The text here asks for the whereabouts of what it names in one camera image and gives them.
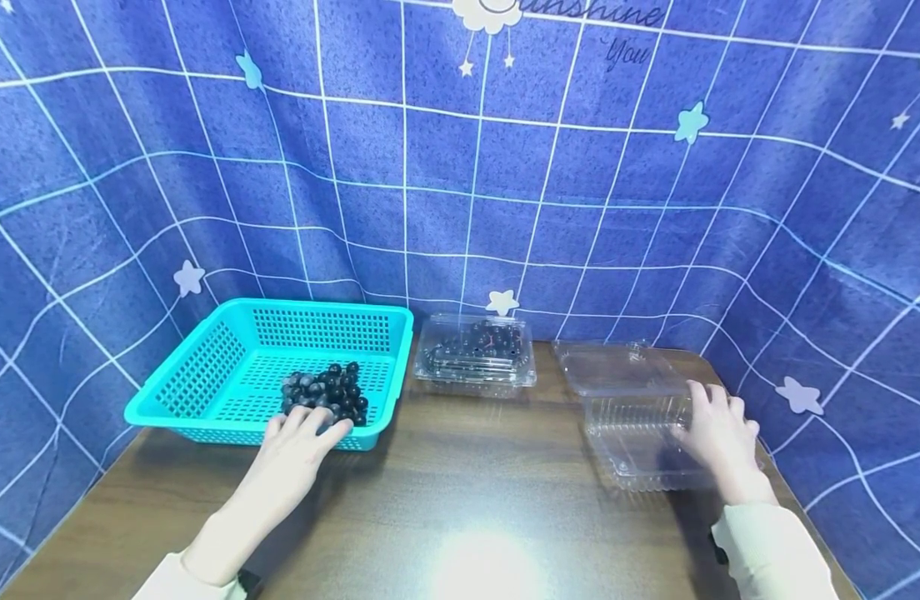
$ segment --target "white star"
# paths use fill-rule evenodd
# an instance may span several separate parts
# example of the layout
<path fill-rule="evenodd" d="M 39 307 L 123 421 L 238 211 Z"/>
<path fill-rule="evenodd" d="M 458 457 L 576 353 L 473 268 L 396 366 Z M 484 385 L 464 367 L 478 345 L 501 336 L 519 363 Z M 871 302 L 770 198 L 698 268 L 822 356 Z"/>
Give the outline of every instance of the white star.
<path fill-rule="evenodd" d="M 910 120 L 910 115 L 907 114 L 907 110 L 903 110 L 900 114 L 893 118 L 893 125 L 890 126 L 892 130 L 900 130 L 903 128 L 903 124 Z"/>
<path fill-rule="evenodd" d="M 490 292 L 490 303 L 487 304 L 487 310 L 496 310 L 497 315 L 506 317 L 511 308 L 518 308 L 519 302 L 514 299 L 514 291 Z"/>
<path fill-rule="evenodd" d="M 180 286 L 180 297 L 185 298 L 190 292 L 200 294 L 203 291 L 200 287 L 200 280 L 206 271 L 194 267 L 189 260 L 183 261 L 183 267 L 180 271 L 173 274 L 173 280 Z"/>
<path fill-rule="evenodd" d="M 784 377 L 783 385 L 775 387 L 778 394 L 781 394 L 790 403 L 790 410 L 796 414 L 803 411 L 810 411 L 814 415 L 823 415 L 823 406 L 820 406 L 820 390 L 815 387 L 805 387 L 793 377 Z"/>

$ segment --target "plastic clamshell container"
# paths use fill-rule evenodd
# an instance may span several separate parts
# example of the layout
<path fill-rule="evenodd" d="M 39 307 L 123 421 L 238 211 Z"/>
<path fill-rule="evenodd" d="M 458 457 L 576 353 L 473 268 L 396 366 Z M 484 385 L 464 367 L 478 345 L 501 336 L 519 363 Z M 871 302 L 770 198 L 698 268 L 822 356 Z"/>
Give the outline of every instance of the plastic clamshell container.
<path fill-rule="evenodd" d="M 367 424 L 338 444 L 370 450 L 394 414 L 413 338 L 413 314 L 397 306 L 238 298 L 201 321 L 124 409 L 145 428 L 200 443 L 259 446 L 281 410 L 284 375 L 360 364 Z"/>
<path fill-rule="evenodd" d="M 581 397 L 687 396 L 687 381 L 657 349 L 632 343 L 553 342 L 570 388 Z"/>
<path fill-rule="evenodd" d="M 692 490 L 711 476 L 673 437 L 688 428 L 688 397 L 585 397 L 584 429 L 600 467 L 629 492 Z"/>
<path fill-rule="evenodd" d="M 537 383 L 530 328 L 512 317 L 432 315 L 413 374 L 429 392 L 516 398 Z"/>

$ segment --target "white sleeve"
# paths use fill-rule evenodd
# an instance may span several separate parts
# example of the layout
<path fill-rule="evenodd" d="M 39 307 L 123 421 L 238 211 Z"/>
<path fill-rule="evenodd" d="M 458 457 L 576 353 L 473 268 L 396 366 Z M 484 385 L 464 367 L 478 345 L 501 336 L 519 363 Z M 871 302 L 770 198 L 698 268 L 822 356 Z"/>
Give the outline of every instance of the white sleeve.
<path fill-rule="evenodd" d="M 180 554 L 168 554 L 133 600 L 246 600 L 247 593 L 237 580 L 224 587 L 208 586 L 187 572 Z"/>
<path fill-rule="evenodd" d="M 793 512 L 772 504 L 726 506 L 712 527 L 743 600 L 835 600 L 830 567 Z"/>

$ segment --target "teal plastic basket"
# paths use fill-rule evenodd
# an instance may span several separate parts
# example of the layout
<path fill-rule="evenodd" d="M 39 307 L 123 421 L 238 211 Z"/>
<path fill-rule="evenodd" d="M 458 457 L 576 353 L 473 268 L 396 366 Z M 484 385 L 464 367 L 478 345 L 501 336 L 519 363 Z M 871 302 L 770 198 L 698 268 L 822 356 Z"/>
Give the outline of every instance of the teal plastic basket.
<path fill-rule="evenodd" d="M 233 299 L 150 375 L 124 418 L 194 442 L 259 446 L 281 410 L 285 375 L 357 361 L 358 385 L 370 398 L 367 425 L 337 447 L 370 450 L 394 415 L 412 336 L 413 315 L 396 306 Z"/>

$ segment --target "light blue star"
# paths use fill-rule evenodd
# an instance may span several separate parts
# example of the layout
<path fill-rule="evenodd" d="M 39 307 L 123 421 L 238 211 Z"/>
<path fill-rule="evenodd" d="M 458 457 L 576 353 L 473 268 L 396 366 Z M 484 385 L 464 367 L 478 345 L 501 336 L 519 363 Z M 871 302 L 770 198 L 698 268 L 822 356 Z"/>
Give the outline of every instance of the light blue star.
<path fill-rule="evenodd" d="M 237 55 L 237 64 L 243 69 L 243 76 L 247 80 L 247 88 L 257 89 L 263 86 L 263 74 L 260 73 L 260 67 L 250 58 L 250 52 L 247 52 L 246 48 L 243 49 L 243 56 Z"/>
<path fill-rule="evenodd" d="M 687 140 L 687 144 L 693 145 L 698 140 L 698 133 L 710 123 L 710 117 L 703 113 L 703 101 L 696 102 L 693 108 L 681 110 L 677 117 L 680 120 L 680 127 L 673 134 L 674 141 L 682 139 Z"/>

